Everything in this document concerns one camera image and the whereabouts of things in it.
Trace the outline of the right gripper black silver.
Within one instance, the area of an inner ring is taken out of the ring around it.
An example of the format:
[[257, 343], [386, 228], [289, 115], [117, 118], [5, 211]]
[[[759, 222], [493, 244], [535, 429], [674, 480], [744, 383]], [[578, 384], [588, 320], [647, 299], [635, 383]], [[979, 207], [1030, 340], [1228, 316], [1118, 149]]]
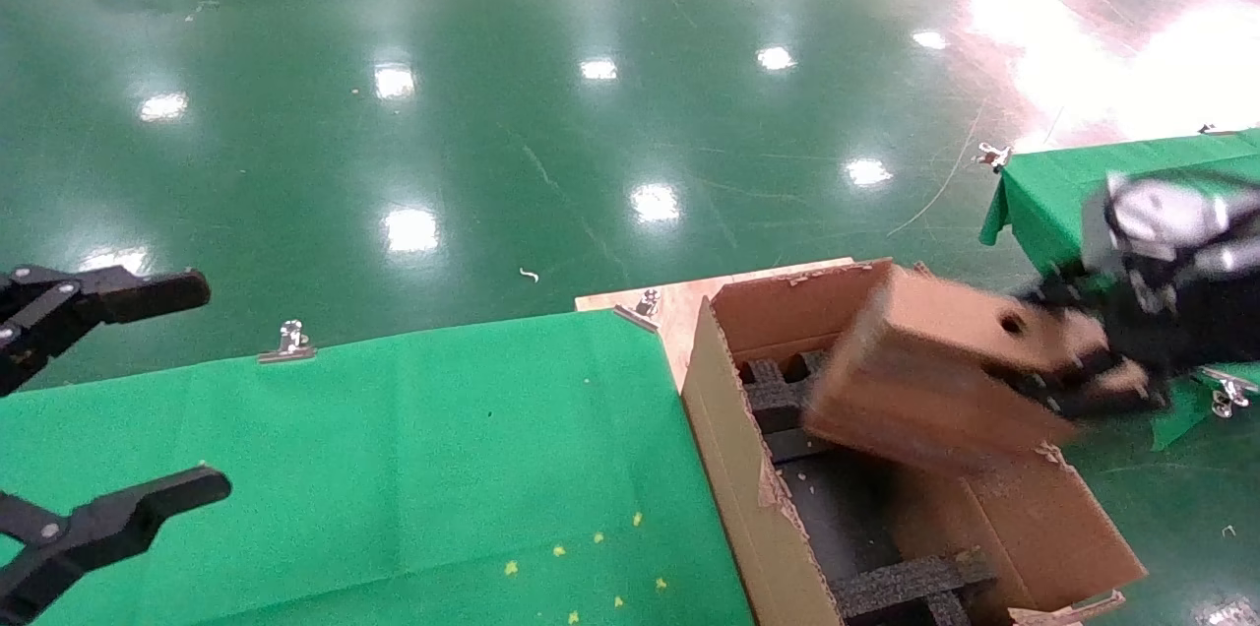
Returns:
[[[1050, 312], [1099, 317], [1108, 351], [1057, 372], [1004, 372], [1016, 393], [1062, 418], [1102, 418], [1171, 409], [1167, 378], [1197, 367], [1257, 361], [1257, 268], [1201, 270], [1120, 249], [1081, 252], [1085, 275], [1047, 275], [1014, 290], [1014, 299]], [[1094, 278], [1102, 278], [1090, 292]]]

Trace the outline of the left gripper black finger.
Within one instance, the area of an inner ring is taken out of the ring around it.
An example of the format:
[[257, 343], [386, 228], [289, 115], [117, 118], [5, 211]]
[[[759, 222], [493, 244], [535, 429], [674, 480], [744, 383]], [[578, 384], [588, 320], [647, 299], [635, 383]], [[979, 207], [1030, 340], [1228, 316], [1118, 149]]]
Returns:
[[209, 466], [106, 492], [67, 516], [3, 492], [3, 534], [21, 545], [3, 566], [3, 623], [32, 625], [89, 572], [152, 548], [170, 518], [220, 503], [231, 492], [226, 474]]
[[122, 266], [76, 273], [21, 266], [1, 281], [1, 396], [18, 392], [100, 325], [134, 324], [209, 304], [198, 270], [141, 277]]

